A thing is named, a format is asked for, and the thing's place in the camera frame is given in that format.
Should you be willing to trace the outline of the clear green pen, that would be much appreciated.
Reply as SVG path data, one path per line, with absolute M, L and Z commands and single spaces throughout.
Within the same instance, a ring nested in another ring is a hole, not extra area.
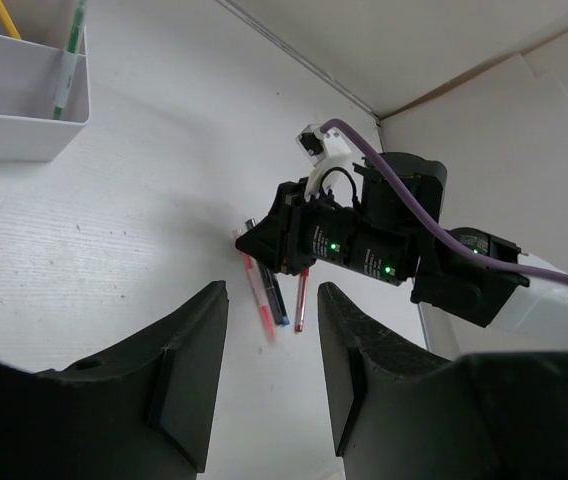
M 70 90 L 72 87 L 75 69 L 77 66 L 79 51 L 83 41 L 86 22 L 87 2 L 80 0 L 77 3 L 66 49 L 62 55 L 60 74 L 53 100 L 54 120 L 60 120 L 67 106 Z

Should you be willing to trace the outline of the clear pink pen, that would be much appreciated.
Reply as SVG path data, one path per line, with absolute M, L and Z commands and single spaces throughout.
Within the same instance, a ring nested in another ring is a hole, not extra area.
M 248 254 L 240 251 L 244 270 L 246 272 L 248 282 L 250 284 L 257 309 L 260 315 L 260 321 L 269 344 L 274 344 L 276 340 L 275 323 L 272 317 L 270 304 L 266 295 L 264 284 L 259 272 L 259 268 L 255 260 Z

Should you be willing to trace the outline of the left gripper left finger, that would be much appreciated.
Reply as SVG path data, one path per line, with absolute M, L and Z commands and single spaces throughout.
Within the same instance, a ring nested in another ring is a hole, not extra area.
M 194 479 L 207 464 L 226 285 L 56 371 L 0 363 L 0 479 Z

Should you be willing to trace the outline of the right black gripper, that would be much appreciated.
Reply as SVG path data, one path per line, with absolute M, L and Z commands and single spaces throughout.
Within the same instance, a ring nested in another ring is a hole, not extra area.
M 331 196 L 307 201 L 306 183 L 280 184 L 267 215 L 242 234 L 235 247 L 275 273 L 298 275 L 318 261 L 361 272 L 356 211 Z

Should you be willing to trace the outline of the black blue pen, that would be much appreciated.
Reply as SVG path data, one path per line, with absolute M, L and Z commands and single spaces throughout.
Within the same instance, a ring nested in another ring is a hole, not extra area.
M 278 327 L 288 326 L 290 324 L 290 320 L 286 312 L 280 286 L 275 274 L 265 265 L 257 261 L 253 256 L 250 256 L 250 258 L 256 262 L 258 267 L 275 325 Z

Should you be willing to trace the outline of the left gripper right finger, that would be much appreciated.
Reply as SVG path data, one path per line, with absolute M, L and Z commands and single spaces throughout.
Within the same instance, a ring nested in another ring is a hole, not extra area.
M 349 479 L 568 479 L 568 352 L 447 360 L 317 293 L 336 455 Z

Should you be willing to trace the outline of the clear red pen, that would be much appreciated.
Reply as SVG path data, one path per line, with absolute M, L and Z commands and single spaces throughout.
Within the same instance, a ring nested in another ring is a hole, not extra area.
M 309 277 L 309 268 L 303 270 L 298 278 L 296 312 L 295 312 L 295 322 L 294 322 L 294 329 L 296 334 L 301 333 L 304 329 L 308 277 Z

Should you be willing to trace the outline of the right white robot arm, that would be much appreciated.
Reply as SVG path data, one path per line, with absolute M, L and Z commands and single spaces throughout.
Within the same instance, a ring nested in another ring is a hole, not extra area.
M 370 161 L 324 160 L 282 183 L 235 245 L 277 273 L 324 261 L 389 285 L 411 281 L 415 304 L 568 349 L 567 285 L 527 273 L 540 260 L 513 242 L 467 227 L 451 235 L 461 252 L 436 238 Z

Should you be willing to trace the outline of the yellow utility knife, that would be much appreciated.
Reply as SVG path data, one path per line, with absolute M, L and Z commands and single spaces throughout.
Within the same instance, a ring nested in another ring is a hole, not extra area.
M 17 29 L 11 15 L 9 14 L 4 2 L 0 0 L 0 23 L 6 33 L 13 39 L 21 40 L 19 30 Z

